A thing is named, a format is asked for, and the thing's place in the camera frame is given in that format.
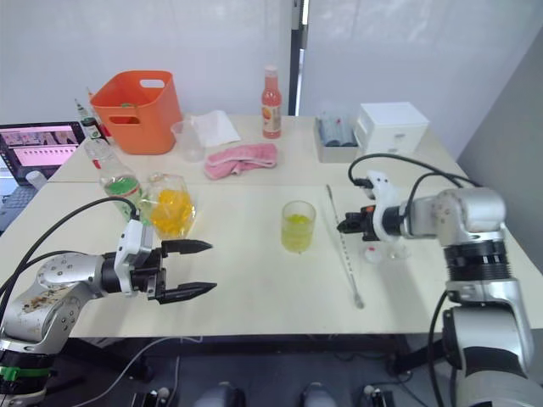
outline black cable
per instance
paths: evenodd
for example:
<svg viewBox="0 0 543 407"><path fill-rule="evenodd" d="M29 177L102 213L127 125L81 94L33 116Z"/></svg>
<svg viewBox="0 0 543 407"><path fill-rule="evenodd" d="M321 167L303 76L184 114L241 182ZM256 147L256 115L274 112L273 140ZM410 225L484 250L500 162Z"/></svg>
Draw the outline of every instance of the black cable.
<svg viewBox="0 0 543 407"><path fill-rule="evenodd" d="M42 261L43 259L46 259L47 257L58 256L59 254L66 254L66 253L79 253L79 252L75 252L73 250L57 250L57 251L54 251L54 252L49 252L49 253L42 254L41 256L37 256L35 259L32 259L31 261L26 263L25 268L23 269L23 271L28 269L29 267L32 267L35 263L37 263L39 261ZM6 291L6 287L8 286L9 282L11 282L13 279L14 279L14 276L11 276L0 287L0 295L2 295L4 291Z"/></svg>
<svg viewBox="0 0 543 407"><path fill-rule="evenodd" d="M5 288L5 292L2 298L2 302L0 303L0 322L3 320L3 316L6 312L6 308L8 308L8 301L9 296L11 295L11 292L14 290L15 283L17 282L17 278L19 278L20 274L25 270L26 264L29 261L30 257L34 254L34 252L37 250L37 248L47 239L51 234L53 234L54 231L59 229L66 221L73 218L74 216L80 214L84 210L87 210L89 208L92 208L93 206L103 204L104 202L111 202L111 201L119 201L127 204L130 206L130 217L132 219L138 219L137 216L137 208L134 203L130 202L128 199L119 198L119 197L107 197L102 199L97 199L96 201L92 201L91 203L87 203L86 205L81 206L80 208L70 212L67 214L64 218L59 220L57 223L55 223L53 226L51 226L49 229L43 233L40 238L38 238L34 244L31 246L31 248L28 249L23 259L19 262L19 265L15 269L13 275L9 278L9 280L6 282L7 286Z"/></svg>
<svg viewBox="0 0 543 407"><path fill-rule="evenodd" d="M451 366L451 377L449 378L449 399L451 407L456 407L456 374L458 370Z"/></svg>
<svg viewBox="0 0 543 407"><path fill-rule="evenodd" d="M347 356L342 356L340 354L333 354L333 357L342 362L352 362L356 358L365 359L365 360L385 360L389 354L362 354L360 352L354 352Z"/></svg>
<svg viewBox="0 0 543 407"><path fill-rule="evenodd" d="M452 176L455 180L460 180L460 181L467 182L469 184L472 184L474 187L482 187L482 185L479 184L478 182L476 182L474 180L470 180L469 178L467 178L465 176L458 176L456 174L449 174L449 175Z"/></svg>
<svg viewBox="0 0 543 407"><path fill-rule="evenodd" d="M438 404L438 407L444 407L443 398L441 397L441 392L439 391L438 379L435 375L435 366L434 366L434 331L435 324L437 323L439 317L439 311L447 298L447 291L444 291L439 297L439 301L435 306L434 314L432 315L432 322L430 323L430 329L428 330L428 371L430 374L430 381L432 382L432 389L434 390L435 401Z"/></svg>
<svg viewBox="0 0 543 407"><path fill-rule="evenodd" d="M358 163L360 163L361 161L364 161L366 159L398 159L399 161L405 161L407 163L410 163L410 164L414 164L414 165L418 165L420 167L423 167L423 168L426 168L427 170L431 170L433 172L437 172L438 174L441 174L442 176L444 176L445 178L447 179L452 179L451 182L453 182L455 185L457 185L458 187L460 187L460 183L456 180L454 180L454 177L451 176L449 173L447 172L444 172L443 170L440 170L439 168L437 167L434 167L433 165L430 165L430 164L426 164L426 163L423 163L422 161L418 161L416 159L408 159L407 157L403 157L401 155L397 155L397 154L389 154L389 153L375 153L375 154L368 154L368 155L362 155L361 157L359 157L358 159L355 159L350 165L349 165L349 169L347 171L347 176L349 177L350 181L356 185L356 186L361 186L361 182L358 181L356 178L353 177L353 169L356 167L356 165Z"/></svg>
<svg viewBox="0 0 543 407"><path fill-rule="evenodd" d="M415 401L417 401L422 407L428 407L404 382L398 383L404 392L409 394Z"/></svg>
<svg viewBox="0 0 543 407"><path fill-rule="evenodd" d="M407 229L408 229L408 232L409 232L410 235L413 234L413 229L411 227L411 212L410 212L411 211L411 206L413 204L415 194L417 193L418 186L421 184L422 181L424 181L429 176L442 176L442 175L440 173L437 173L437 172L429 172L429 173L426 173L426 174L424 174L422 176L419 176L417 178L417 180L415 181L415 183L413 184L411 192L409 193L409 198L407 199L407 202L406 202L406 208L404 209L404 213L403 213L402 217L404 219L407 217Z"/></svg>

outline laptop screen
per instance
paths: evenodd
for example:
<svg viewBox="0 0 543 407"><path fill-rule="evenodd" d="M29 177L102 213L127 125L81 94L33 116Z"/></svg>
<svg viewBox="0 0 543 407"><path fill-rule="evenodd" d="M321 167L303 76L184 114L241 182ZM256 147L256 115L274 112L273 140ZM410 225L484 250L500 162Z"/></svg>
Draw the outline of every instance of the laptop screen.
<svg viewBox="0 0 543 407"><path fill-rule="evenodd" d="M0 125L0 155L15 180L26 185L31 171L52 176L84 138L77 122Z"/></svg>

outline pink towel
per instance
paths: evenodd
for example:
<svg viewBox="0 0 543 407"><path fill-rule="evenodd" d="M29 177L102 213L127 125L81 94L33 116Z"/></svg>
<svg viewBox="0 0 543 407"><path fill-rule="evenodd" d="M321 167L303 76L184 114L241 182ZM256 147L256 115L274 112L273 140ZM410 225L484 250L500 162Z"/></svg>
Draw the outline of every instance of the pink towel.
<svg viewBox="0 0 543 407"><path fill-rule="evenodd" d="M211 154L205 161L205 174L212 180L217 180L255 168L271 168L276 163L277 148L274 144L250 144Z"/></svg>

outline sauce bottle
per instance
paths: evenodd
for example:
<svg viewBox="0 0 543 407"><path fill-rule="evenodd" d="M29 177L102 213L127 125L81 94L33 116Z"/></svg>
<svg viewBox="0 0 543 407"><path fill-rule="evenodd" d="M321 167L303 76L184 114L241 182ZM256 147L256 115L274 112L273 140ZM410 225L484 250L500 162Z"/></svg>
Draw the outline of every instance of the sauce bottle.
<svg viewBox="0 0 543 407"><path fill-rule="evenodd" d="M265 84L262 93L262 134L265 138L279 138L281 136L281 93L277 78L277 67L265 67Z"/></svg>

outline yellow liquid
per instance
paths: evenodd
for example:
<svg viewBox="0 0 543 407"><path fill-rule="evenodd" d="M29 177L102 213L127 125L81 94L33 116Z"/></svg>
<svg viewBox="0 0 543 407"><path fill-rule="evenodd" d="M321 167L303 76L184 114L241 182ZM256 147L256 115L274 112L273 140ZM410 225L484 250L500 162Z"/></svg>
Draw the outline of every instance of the yellow liquid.
<svg viewBox="0 0 543 407"><path fill-rule="evenodd" d="M313 221L304 215L290 215L283 219L281 230L281 243L283 246L296 253L307 250L311 245L313 236Z"/></svg>
<svg viewBox="0 0 543 407"><path fill-rule="evenodd" d="M150 220L162 240L176 239L185 237L194 215L194 206L187 192L165 189L159 194L159 202L151 212Z"/></svg>

